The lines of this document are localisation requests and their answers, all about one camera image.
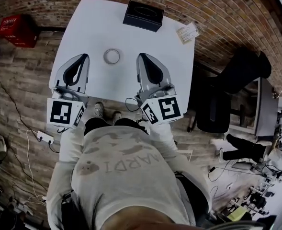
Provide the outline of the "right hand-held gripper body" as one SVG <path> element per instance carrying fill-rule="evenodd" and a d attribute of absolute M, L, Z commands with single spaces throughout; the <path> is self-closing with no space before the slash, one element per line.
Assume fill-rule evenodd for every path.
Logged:
<path fill-rule="evenodd" d="M 175 87 L 172 84 L 146 91 L 140 90 L 135 99 L 151 125 L 170 123 L 182 118 Z"/>

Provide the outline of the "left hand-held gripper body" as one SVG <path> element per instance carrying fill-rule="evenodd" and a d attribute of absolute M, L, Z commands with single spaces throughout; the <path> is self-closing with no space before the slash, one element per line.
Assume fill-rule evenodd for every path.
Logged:
<path fill-rule="evenodd" d="M 86 110 L 89 97 L 65 87 L 52 88 L 52 97 L 47 99 L 46 121 L 65 129 L 76 128 Z"/>

